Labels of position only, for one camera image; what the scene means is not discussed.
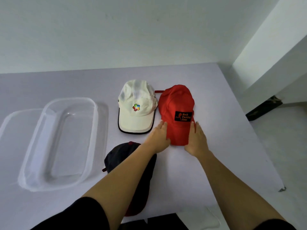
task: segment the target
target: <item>forearm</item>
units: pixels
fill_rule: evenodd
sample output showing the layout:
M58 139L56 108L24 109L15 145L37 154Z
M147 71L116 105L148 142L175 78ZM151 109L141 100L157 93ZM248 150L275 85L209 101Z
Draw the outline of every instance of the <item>forearm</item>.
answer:
M203 153L198 160L231 230L254 229L268 219L283 220L268 202L227 169L212 152Z
M117 229L132 200L140 178L154 154L141 144L128 158L102 178L83 196L92 197L103 207L110 229Z

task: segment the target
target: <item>black cap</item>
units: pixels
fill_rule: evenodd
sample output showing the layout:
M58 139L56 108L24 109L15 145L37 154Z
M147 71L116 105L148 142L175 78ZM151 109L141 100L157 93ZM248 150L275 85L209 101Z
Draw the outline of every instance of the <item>black cap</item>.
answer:
M111 172L116 166L118 166L130 154L132 154L140 145L140 143L130 141L128 143L122 143L113 148L104 159L106 168L103 169L103 171L107 171L108 173ZM154 166L156 164L156 159L157 155L154 154L148 162L148 165L146 166L146 169L144 170L144 173L138 183L125 216L135 216L144 209L148 199L149 185L153 175Z

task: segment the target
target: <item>white cap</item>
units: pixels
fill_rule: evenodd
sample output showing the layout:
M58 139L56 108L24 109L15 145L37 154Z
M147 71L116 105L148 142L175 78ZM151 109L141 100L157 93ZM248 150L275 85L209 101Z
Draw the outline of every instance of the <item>white cap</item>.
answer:
M151 130L158 100L147 81L127 81L118 97L118 126L129 133Z

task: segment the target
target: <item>black sleeve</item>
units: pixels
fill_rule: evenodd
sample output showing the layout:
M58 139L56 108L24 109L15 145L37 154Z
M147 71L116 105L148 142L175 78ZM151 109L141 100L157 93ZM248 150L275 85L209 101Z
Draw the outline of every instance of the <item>black sleeve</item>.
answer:
M271 229L284 229L284 230L296 230L291 224L284 220L272 219L264 221L259 224L254 230L271 230Z
M102 229L110 230L101 205L90 197L82 197L63 212L44 220L32 230L39 229Z

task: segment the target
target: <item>white table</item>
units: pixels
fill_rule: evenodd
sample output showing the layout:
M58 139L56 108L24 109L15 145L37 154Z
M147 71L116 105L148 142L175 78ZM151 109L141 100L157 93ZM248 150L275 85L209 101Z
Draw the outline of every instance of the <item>white table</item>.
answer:
M18 110L43 108L55 98L89 97L109 108L105 155L128 141L142 143L146 135L129 135L117 126L118 95L126 81L147 80L156 90L186 85L195 100L196 121L208 138L209 148L234 174L260 194L278 192L283 183L215 63L118 69L18 73L0 75L0 122ZM156 111L156 126L161 119ZM0 152L1 163L11 163L8 173L17 180L23 156ZM103 161L91 177L73 188L52 192L29 192L15 182L0 186L0 229L29 229L62 211L106 173ZM158 154L147 205L137 216L124 221L179 212L216 203L198 161L183 147L171 146Z

